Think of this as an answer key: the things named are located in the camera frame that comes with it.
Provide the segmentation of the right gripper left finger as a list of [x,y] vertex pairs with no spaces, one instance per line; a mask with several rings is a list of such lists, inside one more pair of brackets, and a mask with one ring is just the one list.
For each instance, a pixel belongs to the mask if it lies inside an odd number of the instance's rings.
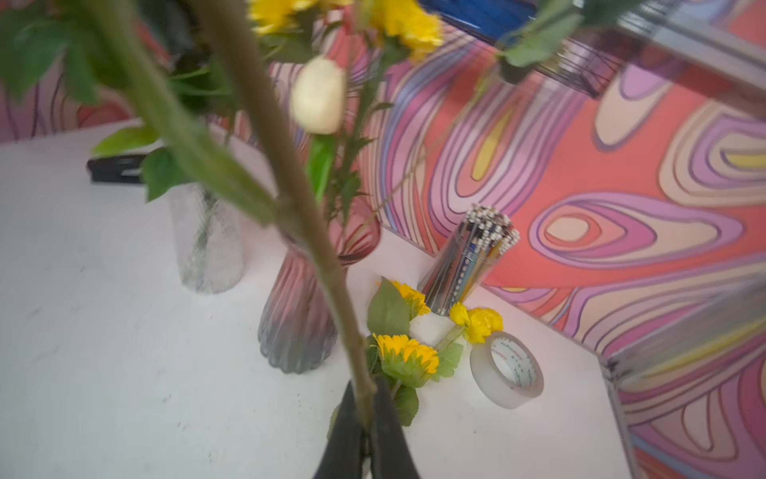
[[352,383],[344,391],[314,479],[360,479],[365,432],[358,419]]

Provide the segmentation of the yellow sunflower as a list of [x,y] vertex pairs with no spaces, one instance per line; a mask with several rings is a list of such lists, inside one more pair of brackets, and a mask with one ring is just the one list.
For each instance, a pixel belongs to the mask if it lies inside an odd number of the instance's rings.
[[340,261],[289,138],[257,40],[245,20],[245,8],[239,1],[192,1],[189,6],[249,119],[257,137],[254,147],[241,140],[231,149],[223,147],[182,106],[140,38],[136,2],[74,1],[70,8],[95,28],[112,60],[127,75],[130,101],[177,151],[184,172],[258,224],[290,235],[308,253],[345,349],[359,422],[369,430],[376,386],[366,369],[365,340]]

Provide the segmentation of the yellow carnation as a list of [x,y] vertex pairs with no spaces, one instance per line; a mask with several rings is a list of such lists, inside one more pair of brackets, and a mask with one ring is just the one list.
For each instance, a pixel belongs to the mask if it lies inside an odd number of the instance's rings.
[[444,43],[440,17],[418,1],[362,1],[361,14],[374,42],[397,62],[421,61]]

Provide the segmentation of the yellow rose spray stem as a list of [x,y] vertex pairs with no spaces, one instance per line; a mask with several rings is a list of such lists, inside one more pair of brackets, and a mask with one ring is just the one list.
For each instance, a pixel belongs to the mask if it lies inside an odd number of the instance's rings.
[[[399,281],[393,281],[392,285],[405,301],[409,309],[409,319],[431,313],[423,293]],[[494,309],[467,309],[463,303],[456,303],[450,309],[449,317],[457,329],[457,335],[465,337],[470,344],[484,343],[491,333],[501,331],[504,327],[502,315]],[[431,369],[436,368],[437,352],[455,341],[445,337],[436,347],[430,347],[407,335],[373,335],[373,338],[374,344],[384,357],[400,355],[403,361],[407,361],[411,356],[418,357],[421,364],[432,364]]]

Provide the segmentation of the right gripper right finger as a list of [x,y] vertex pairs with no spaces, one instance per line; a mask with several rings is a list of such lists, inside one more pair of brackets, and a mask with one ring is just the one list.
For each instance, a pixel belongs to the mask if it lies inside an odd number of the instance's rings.
[[374,479],[420,479],[387,381],[375,377],[375,415],[369,434]]

